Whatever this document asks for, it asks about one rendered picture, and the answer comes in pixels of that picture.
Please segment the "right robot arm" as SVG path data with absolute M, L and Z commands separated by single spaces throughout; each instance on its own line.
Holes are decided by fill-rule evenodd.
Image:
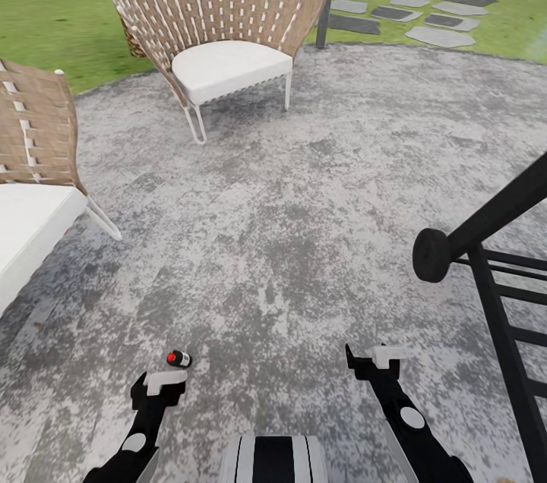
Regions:
M 397 382 L 400 360 L 411 354 L 406 346 L 373 346 L 375 357 L 354 356 L 346 344 L 349 369 L 357 380 L 369 380 L 385 416 L 389 446 L 409 483 L 474 483 L 457 456 L 449 456 Z

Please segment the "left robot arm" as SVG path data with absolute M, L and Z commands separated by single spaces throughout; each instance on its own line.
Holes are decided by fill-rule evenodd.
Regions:
M 137 410 L 121 449 L 101 469 L 91 469 L 82 483 L 149 483 L 159 459 L 155 446 L 160 422 L 167 406 L 176 406 L 186 391 L 187 372 L 162 371 L 150 374 L 143 386 L 143 373 L 131 387 L 132 410 Z

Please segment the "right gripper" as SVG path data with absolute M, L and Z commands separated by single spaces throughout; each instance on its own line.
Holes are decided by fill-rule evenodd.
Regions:
M 389 383 L 399 385 L 397 381 L 400 375 L 400 361 L 398 359 L 390 360 L 389 368 L 378 368 L 372 361 L 375 357 L 354 356 L 347 344 L 345 347 L 349 369 L 355 371 L 357 380 L 369 380 L 375 395 L 380 392 L 381 386 L 387 386 Z

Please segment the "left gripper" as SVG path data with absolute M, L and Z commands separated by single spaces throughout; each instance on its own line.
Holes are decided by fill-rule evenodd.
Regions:
M 176 406 L 179 402 L 180 394 L 186 391 L 186 381 L 179 384 L 166 384 L 163 385 L 162 390 L 158 396 L 147 396 L 148 386 L 143 386 L 145 377 L 147 375 L 143 373 L 139 376 L 139 379 L 131 387 L 132 398 L 132 410 L 137 410 L 137 414 L 147 409 L 154 409 L 160 414 L 163 420 L 163 414 L 167 406 Z

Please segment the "robot trunk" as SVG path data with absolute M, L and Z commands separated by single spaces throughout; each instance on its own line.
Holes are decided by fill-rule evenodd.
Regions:
M 220 483 L 327 483 L 316 436 L 231 436 Z

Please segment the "pesticide atomizer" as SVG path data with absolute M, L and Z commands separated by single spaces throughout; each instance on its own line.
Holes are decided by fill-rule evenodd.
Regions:
M 179 369 L 186 370 L 192 364 L 192 357 L 179 350 L 173 350 L 168 354 L 167 361 L 171 367 L 177 367 Z

